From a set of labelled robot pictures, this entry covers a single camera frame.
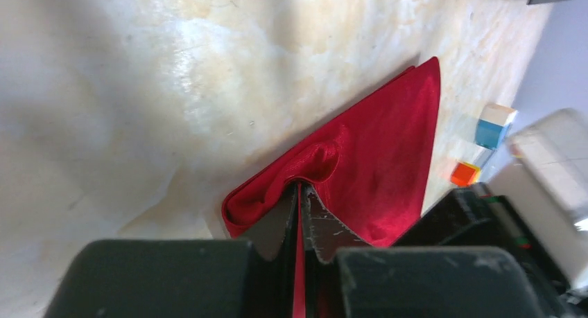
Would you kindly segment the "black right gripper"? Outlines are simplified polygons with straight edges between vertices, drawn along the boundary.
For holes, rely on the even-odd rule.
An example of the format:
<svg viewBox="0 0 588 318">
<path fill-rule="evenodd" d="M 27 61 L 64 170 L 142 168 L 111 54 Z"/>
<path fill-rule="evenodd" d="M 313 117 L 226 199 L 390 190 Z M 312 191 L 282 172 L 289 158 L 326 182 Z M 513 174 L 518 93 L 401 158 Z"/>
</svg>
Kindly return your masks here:
<svg viewBox="0 0 588 318">
<path fill-rule="evenodd" d="M 502 248 L 521 265 L 548 317 L 572 316 L 561 297 L 570 288 L 567 278 L 504 195 L 452 189 L 395 245 Z"/>
</svg>

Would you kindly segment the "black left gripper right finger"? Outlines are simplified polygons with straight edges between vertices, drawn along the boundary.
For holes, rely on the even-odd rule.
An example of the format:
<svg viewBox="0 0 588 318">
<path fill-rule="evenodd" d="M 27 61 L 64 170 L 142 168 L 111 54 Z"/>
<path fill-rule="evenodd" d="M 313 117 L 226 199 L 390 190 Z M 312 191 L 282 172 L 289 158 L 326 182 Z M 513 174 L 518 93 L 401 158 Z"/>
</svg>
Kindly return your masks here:
<svg viewBox="0 0 588 318">
<path fill-rule="evenodd" d="M 545 317 L 515 258 L 491 246 L 367 243 L 302 189 L 307 317 Z"/>
</svg>

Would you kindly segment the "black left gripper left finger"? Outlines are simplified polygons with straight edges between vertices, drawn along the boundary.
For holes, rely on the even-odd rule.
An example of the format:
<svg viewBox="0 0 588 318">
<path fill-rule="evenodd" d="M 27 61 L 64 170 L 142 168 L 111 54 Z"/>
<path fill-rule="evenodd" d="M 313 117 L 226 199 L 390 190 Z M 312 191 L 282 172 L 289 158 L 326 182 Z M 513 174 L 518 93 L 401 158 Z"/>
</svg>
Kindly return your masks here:
<svg viewBox="0 0 588 318">
<path fill-rule="evenodd" d="M 72 260 L 47 317 L 290 317 L 298 189 L 242 236 L 97 240 Z"/>
</svg>

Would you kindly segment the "red cloth napkin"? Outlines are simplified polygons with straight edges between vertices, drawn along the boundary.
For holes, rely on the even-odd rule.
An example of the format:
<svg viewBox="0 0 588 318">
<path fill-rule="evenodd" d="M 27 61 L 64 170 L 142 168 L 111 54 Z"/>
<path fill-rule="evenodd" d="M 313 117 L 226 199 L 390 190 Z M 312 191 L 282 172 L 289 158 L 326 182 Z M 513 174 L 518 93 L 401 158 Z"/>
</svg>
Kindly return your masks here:
<svg viewBox="0 0 588 318">
<path fill-rule="evenodd" d="M 224 199 L 250 241 L 241 317 L 343 314 L 338 252 L 388 247 L 420 216 L 440 94 L 439 59 L 408 67 Z"/>
</svg>

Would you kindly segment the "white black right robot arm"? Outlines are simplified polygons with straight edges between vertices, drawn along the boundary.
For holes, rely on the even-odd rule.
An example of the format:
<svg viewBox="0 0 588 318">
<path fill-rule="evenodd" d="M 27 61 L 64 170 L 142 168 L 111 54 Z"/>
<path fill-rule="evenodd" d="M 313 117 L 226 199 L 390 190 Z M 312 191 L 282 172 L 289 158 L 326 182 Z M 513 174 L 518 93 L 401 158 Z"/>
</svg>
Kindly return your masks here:
<svg viewBox="0 0 588 318">
<path fill-rule="evenodd" d="M 454 188 L 399 246 L 492 246 L 520 264 L 547 317 L 587 316 L 587 119 L 559 109 L 507 140 L 512 161 Z"/>
</svg>

